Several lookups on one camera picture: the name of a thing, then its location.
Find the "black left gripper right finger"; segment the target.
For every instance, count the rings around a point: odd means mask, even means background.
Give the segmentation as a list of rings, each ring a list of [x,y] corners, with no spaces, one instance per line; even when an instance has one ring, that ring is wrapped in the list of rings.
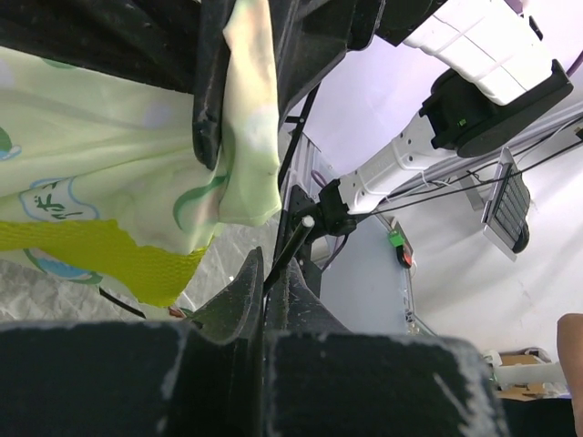
[[[296,262],[265,326],[266,436],[505,436],[480,353],[459,339],[348,331]]]

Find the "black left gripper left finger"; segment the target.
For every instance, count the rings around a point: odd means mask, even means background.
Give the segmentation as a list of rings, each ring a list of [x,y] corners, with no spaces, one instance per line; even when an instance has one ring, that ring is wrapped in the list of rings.
[[[263,256],[191,321],[1,327],[4,436],[257,436]]]

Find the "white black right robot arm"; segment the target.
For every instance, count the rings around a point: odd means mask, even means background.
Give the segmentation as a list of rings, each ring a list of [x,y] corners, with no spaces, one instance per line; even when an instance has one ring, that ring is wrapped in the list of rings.
[[[216,165],[230,133],[230,75],[247,60],[267,56],[281,123],[347,52],[374,36],[420,49],[447,70],[397,137],[322,189],[307,211],[313,228],[293,234],[274,271],[307,241],[349,235],[414,174],[451,156],[476,158],[502,147],[572,89],[534,21],[504,1],[206,1],[192,124],[197,159]]]

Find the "black tent pole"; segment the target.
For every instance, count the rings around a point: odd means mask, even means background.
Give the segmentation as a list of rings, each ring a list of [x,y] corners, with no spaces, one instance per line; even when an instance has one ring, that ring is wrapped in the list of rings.
[[[296,253],[302,248],[304,241],[309,236],[312,228],[315,225],[315,220],[312,216],[304,216],[295,230],[291,234],[290,239],[283,247],[280,256],[272,264],[271,272],[264,281],[263,295],[267,296],[270,293],[273,285],[278,281],[281,274],[286,270],[288,264],[294,258]]]
[[[138,310],[138,309],[131,307],[130,305],[128,305],[124,301],[114,297],[112,294],[110,294],[109,292],[107,292],[106,290],[104,290],[102,288],[99,288],[98,290],[99,290],[99,295],[101,297],[105,298],[106,300],[108,300],[112,304],[118,306],[122,310],[125,310],[126,312],[131,313],[131,314],[133,314],[141,319],[146,318],[145,314],[141,310]]]

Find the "person's bare forearm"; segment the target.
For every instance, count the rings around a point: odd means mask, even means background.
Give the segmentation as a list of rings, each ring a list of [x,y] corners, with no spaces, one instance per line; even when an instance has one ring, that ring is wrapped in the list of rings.
[[[568,313],[557,322],[557,353],[574,400],[582,397],[582,315]]]

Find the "green patterned pet tent fabric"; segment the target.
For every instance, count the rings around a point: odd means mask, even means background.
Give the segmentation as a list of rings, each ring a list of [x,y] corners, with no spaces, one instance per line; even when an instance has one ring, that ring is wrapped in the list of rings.
[[[195,157],[188,95],[1,51],[1,257],[168,307],[223,224],[281,209],[270,7],[239,1],[217,166]]]

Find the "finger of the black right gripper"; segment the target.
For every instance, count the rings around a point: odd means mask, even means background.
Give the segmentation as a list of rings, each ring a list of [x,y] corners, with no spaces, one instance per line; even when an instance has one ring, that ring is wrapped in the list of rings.
[[[348,52],[371,44],[385,2],[270,0],[269,7],[283,122]]]
[[[203,1],[194,77],[193,149],[209,170],[217,166],[221,143],[222,108],[230,50],[223,30],[232,13],[231,1]]]

